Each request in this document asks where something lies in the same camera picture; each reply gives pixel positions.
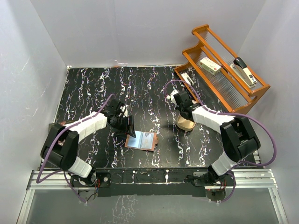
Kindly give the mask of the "pink leather card holder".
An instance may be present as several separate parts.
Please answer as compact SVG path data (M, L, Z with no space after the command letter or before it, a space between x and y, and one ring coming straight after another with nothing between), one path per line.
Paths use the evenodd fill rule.
M127 136L125 147L153 152L157 144L157 133L135 131L135 137Z

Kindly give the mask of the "silver credit card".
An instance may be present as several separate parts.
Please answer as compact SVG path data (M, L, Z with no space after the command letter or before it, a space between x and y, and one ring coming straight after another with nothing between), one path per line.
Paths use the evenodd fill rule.
M151 150L154 144L154 133L142 132L140 148L145 150Z

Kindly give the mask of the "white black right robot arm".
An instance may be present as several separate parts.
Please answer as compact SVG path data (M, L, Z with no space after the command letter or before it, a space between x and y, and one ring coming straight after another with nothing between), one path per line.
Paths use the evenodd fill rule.
M186 91L174 90L168 98L176 105L182 118L205 125L222 138L223 153L208 167L207 173L193 177L194 180L219 185L231 168L260 148L260 141L248 118L221 115L205 105L194 103Z

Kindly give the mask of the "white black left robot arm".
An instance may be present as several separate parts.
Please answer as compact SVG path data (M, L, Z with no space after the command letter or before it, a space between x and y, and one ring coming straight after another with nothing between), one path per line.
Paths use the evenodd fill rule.
M112 99L106 102L97 112L67 125L59 123L50 128L50 132L41 149L41 157L45 162L73 173L80 177L86 186L96 182L93 167L77 156L80 141L89 135L110 126L118 130L118 134L135 137L134 117L128 115L127 106Z

